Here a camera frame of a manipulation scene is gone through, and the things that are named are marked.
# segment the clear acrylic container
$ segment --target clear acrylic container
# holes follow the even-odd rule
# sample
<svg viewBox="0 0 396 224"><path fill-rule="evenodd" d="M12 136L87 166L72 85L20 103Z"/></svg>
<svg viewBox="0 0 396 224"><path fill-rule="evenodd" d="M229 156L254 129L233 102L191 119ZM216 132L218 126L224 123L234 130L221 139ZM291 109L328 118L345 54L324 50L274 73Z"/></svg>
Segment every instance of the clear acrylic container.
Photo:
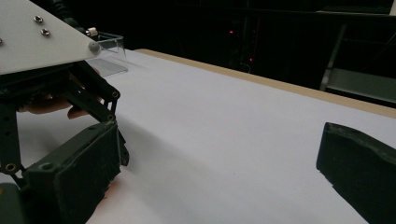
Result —
<svg viewBox="0 0 396 224"><path fill-rule="evenodd" d="M98 32L96 42L101 46L101 53L87 63L99 70L101 77L128 71L123 36Z"/></svg>

